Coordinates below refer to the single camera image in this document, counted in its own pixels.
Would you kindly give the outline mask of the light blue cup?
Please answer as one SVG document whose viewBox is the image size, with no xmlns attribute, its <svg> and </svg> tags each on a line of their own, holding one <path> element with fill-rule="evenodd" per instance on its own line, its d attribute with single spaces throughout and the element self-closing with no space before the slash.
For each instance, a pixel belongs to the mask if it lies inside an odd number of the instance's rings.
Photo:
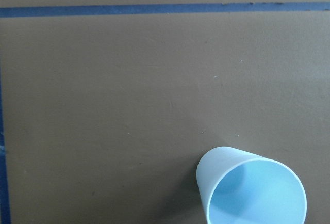
<svg viewBox="0 0 330 224">
<path fill-rule="evenodd" d="M 207 223 L 304 223 L 307 198 L 288 166 L 247 151 L 216 147 L 196 168 Z"/>
</svg>

